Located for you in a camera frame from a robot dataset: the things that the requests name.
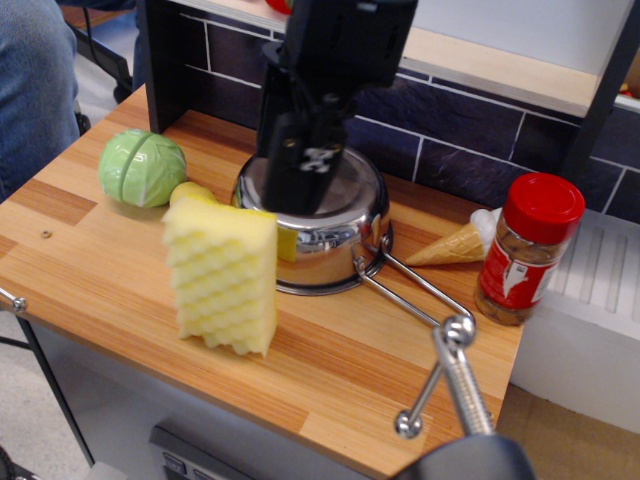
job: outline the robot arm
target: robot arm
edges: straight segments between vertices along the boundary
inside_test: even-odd
[[[393,82],[417,0],[296,0],[284,43],[265,46],[258,129],[264,208],[314,214],[342,158],[353,97]]]

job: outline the ice cream cone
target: ice cream cone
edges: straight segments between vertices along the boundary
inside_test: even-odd
[[[471,221],[455,232],[436,240],[411,255],[405,263],[411,267],[478,262],[485,259],[496,231],[502,209],[476,210]]]
[[[443,265],[447,263],[467,263],[484,259],[484,248],[478,229],[467,223],[451,235],[436,240],[431,245],[414,253],[406,260],[412,267],[421,265]]]

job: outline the person's leg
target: person's leg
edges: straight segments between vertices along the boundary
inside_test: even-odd
[[[0,202],[79,136],[76,42],[53,0],[0,8]]]
[[[136,8],[136,0],[56,0],[60,5],[70,7],[93,8],[105,12],[117,12],[120,10],[133,10]],[[133,50],[133,89],[137,90],[144,83],[144,66],[142,60],[142,43],[140,35],[136,37]]]

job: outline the sponge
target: sponge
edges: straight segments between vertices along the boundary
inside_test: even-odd
[[[277,217],[186,196],[162,221],[180,338],[266,356],[277,324]]]

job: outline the saucepan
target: saucepan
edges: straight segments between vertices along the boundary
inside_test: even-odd
[[[440,322],[399,297],[373,277],[387,263],[455,311],[471,312],[391,255],[393,228],[389,196],[378,169],[359,152],[346,149],[327,194],[313,215],[278,213],[277,288],[296,295],[328,295],[367,283],[431,326]],[[231,203],[264,210],[267,159],[244,165]]]

